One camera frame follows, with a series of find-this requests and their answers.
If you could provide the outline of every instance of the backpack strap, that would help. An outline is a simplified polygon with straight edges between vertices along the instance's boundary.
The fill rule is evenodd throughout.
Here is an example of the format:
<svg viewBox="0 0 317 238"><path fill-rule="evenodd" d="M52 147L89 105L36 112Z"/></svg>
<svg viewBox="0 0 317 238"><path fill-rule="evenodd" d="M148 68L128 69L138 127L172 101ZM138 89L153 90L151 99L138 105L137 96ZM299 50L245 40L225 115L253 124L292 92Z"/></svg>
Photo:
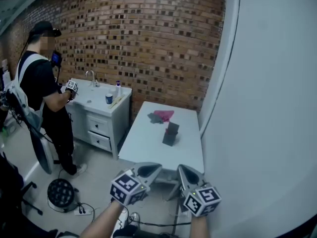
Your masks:
<svg viewBox="0 0 317 238"><path fill-rule="evenodd" d="M26 69L35 61L37 60L48 60L46 57L42 56L42 55L39 55L39 54L33 54L33 55L30 55L23 63L22 65L22 68L21 68L21 71L20 71L20 75L19 75L19 65L20 65L20 62L18 64L18 67L17 67L17 71L15 73L15 79L19 84L21 83L22 79L23 79L23 76L24 76L24 73L26 71Z"/></svg>

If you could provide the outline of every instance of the man in black shirt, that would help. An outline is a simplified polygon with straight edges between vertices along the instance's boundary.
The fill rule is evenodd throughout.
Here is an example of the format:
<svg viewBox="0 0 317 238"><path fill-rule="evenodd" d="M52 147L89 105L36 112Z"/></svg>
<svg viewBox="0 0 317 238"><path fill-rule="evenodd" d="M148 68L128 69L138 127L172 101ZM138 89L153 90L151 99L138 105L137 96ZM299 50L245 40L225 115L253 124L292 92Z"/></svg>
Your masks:
<svg viewBox="0 0 317 238"><path fill-rule="evenodd" d="M54 39L51 23L41 21L34 26L30 32L27 50L19 62L19 76L23 63L30 55L36 53L45 57L52 55ZM28 97L28 105L34 110L39 110L42 101L45 102L42 127L54 143L62 167L71 175L84 172L87 168L86 164L76 166L72 162L73 133L71 120L65 108L68 100L75 96L72 96L69 90L61 93L55 82L51 63L45 60L31 63L24 73L20 87Z"/></svg>

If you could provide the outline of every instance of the chrome faucet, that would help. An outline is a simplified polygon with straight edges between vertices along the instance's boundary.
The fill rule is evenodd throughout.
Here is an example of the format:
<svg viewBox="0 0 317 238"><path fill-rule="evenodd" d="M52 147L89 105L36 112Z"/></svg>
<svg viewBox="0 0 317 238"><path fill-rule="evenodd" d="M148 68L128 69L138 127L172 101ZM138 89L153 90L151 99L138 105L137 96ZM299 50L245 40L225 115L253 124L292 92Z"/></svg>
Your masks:
<svg viewBox="0 0 317 238"><path fill-rule="evenodd" d="M90 85L93 85L93 87L99 87L100 84L98 83L98 81L97 81L96 78L95 78L95 73L94 73L94 71L93 71L93 70L87 70L86 73L85 73L85 77L87 77L88 72L91 72L92 75L93 75L93 80L91 81L91 84L90 84Z"/></svg>

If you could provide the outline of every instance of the sink cabinet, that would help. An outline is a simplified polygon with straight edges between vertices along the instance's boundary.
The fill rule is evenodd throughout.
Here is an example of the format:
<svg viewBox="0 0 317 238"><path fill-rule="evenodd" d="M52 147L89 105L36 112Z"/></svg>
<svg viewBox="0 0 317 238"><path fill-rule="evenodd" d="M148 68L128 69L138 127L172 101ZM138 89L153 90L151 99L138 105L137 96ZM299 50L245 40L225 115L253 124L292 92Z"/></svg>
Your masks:
<svg viewBox="0 0 317 238"><path fill-rule="evenodd" d="M113 90L112 85L101 84L98 89L92 89L89 81L72 80L78 84L79 95L66 105L66 110L71 119L74 137L111 152L117 159L118 143L129 127L132 89L122 87L124 97L109 109L105 94ZM84 91L85 94L81 97L80 92Z"/></svg>

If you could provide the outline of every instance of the pink cloth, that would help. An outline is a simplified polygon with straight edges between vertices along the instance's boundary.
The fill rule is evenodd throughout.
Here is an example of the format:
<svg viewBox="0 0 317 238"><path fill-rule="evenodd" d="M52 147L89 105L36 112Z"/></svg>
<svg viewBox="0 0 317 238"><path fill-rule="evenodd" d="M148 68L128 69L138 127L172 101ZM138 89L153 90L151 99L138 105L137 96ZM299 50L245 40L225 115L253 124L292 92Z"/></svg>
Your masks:
<svg viewBox="0 0 317 238"><path fill-rule="evenodd" d="M161 117L163 121L169 121L169 119L174 114L174 111L162 111L162 110L155 110L154 114Z"/></svg>

